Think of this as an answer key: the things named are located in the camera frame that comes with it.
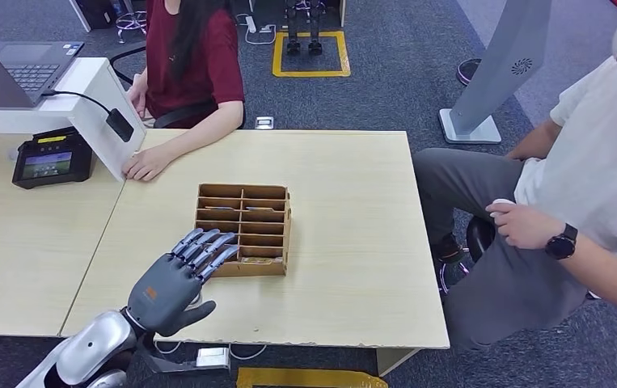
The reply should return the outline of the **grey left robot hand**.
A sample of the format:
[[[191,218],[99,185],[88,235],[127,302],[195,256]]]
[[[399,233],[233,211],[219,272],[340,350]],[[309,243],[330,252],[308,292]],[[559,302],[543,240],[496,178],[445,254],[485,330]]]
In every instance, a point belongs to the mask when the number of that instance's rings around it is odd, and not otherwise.
[[[171,337],[207,318],[213,300],[193,305],[203,285],[239,250],[234,232],[219,229],[189,231],[161,255],[133,286],[121,313],[143,332]]]

